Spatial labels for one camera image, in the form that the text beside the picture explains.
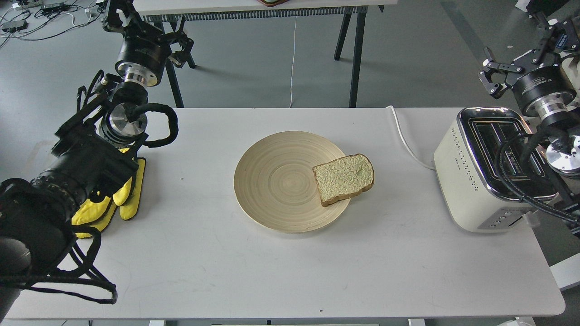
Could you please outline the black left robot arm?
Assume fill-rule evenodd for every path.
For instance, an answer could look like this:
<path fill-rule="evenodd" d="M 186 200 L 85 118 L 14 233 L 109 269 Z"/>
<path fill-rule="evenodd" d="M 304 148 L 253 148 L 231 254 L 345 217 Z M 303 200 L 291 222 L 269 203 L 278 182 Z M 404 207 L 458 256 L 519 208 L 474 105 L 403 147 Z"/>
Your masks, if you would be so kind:
<path fill-rule="evenodd" d="M 85 202 L 111 199 L 136 180 L 142 146 L 167 146 L 178 136 L 176 112 L 150 103 L 147 88 L 161 82 L 167 66 L 192 63 L 186 17 L 174 17 L 174 31 L 166 33 L 144 21 L 131 0 L 108 0 L 105 9 L 103 29 L 123 37 L 115 74 L 99 71 L 79 89 L 48 169 L 30 181 L 1 183 L 2 318 L 23 290 L 116 303 L 116 285 L 95 267 L 101 232 L 74 225 L 73 216 Z"/>

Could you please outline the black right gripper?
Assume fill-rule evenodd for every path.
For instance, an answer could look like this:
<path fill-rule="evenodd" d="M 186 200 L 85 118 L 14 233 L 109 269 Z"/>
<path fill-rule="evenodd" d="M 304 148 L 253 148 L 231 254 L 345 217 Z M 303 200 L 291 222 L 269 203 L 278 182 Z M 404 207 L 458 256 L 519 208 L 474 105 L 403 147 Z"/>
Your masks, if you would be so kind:
<path fill-rule="evenodd" d="M 522 114 L 526 117 L 550 117 L 567 112 L 577 91 L 563 68 L 565 58 L 579 54 L 579 17 L 550 24 L 543 13 L 542 37 L 535 46 L 512 63 L 497 62 L 485 46 L 485 60 L 478 77 L 487 93 L 501 98 L 511 89 Z"/>

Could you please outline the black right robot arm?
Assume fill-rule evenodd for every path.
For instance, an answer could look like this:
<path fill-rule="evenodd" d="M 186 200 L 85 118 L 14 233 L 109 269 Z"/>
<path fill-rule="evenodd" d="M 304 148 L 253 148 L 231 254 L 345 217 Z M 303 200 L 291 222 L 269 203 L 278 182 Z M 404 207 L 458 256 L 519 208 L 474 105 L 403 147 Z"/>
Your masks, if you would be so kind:
<path fill-rule="evenodd" d="M 549 21 L 539 9 L 528 13 L 543 29 L 538 45 L 509 63 L 497 62 L 485 48 L 479 78 L 495 99 L 511 90 L 523 115 L 540 122 L 535 133 L 518 132 L 501 142 L 492 165 L 519 202 L 561 219 L 578 237 L 579 194 L 564 179 L 579 179 L 579 17 Z M 533 198 L 508 175 L 503 163 L 508 147 L 516 143 L 523 144 L 519 158 L 524 175 L 559 194 L 553 206 Z"/>

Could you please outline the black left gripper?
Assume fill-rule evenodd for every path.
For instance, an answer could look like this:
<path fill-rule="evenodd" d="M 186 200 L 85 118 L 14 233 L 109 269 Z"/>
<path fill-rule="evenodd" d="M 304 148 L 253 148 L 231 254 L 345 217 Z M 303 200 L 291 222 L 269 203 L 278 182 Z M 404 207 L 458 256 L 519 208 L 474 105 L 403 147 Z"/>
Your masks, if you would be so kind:
<path fill-rule="evenodd" d="M 125 82 L 134 82 L 142 87 L 160 84 L 167 63 L 177 68 L 187 64 L 195 69 L 191 55 L 194 41 L 183 31 L 184 19 L 179 28 L 170 33 L 144 21 L 133 0 L 106 0 L 103 29 L 120 33 L 123 43 L 115 69 Z"/>

